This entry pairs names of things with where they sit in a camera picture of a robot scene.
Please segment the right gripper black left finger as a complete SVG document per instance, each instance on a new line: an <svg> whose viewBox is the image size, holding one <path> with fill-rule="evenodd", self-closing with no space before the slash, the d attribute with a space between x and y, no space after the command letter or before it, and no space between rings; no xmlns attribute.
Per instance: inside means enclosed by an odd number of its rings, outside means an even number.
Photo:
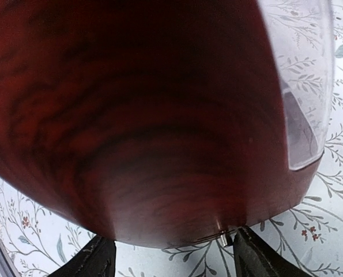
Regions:
<svg viewBox="0 0 343 277"><path fill-rule="evenodd" d="M114 277L115 262L115 241L96 235L49 277Z"/></svg>

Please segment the clear plastic metronome cover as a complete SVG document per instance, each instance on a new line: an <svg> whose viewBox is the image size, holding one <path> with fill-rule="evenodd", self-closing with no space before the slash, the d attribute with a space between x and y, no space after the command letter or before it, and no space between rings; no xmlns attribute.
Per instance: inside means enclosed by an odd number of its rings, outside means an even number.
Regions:
<svg viewBox="0 0 343 277"><path fill-rule="evenodd" d="M288 163L321 158L333 96L334 43L329 1L259 1L278 70Z"/></svg>

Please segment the dark red wooden metronome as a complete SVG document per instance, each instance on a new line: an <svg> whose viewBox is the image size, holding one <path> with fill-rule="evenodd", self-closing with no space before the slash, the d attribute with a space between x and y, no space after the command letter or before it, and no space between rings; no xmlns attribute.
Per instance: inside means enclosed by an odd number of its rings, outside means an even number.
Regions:
<svg viewBox="0 0 343 277"><path fill-rule="evenodd" d="M0 177L154 248L302 200L257 1L0 1Z"/></svg>

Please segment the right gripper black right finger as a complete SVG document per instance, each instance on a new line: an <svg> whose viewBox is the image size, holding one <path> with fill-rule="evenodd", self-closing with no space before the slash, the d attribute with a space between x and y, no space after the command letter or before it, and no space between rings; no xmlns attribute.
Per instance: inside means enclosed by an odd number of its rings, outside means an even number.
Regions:
<svg viewBox="0 0 343 277"><path fill-rule="evenodd" d="M310 277L281 257L247 226L238 228L233 252L238 277Z"/></svg>

